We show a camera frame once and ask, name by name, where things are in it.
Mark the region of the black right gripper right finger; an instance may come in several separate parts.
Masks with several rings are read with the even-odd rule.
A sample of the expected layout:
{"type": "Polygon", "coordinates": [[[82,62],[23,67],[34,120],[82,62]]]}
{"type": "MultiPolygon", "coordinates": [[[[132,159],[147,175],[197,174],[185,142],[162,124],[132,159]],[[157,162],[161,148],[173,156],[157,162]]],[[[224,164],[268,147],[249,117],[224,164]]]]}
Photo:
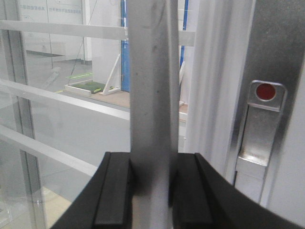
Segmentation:
{"type": "Polygon", "coordinates": [[[199,153],[179,153],[173,188],[175,229],[298,229],[229,184],[199,153]]]}

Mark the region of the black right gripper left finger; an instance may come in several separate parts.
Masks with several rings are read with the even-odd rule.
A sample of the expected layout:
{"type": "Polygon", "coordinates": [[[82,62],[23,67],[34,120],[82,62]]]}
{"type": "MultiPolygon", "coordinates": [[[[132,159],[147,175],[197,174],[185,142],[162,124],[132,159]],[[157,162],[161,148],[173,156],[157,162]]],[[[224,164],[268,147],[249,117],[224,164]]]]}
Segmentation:
{"type": "Polygon", "coordinates": [[[52,228],[130,229],[132,178],[129,153],[105,153],[94,176],[52,228]]]}

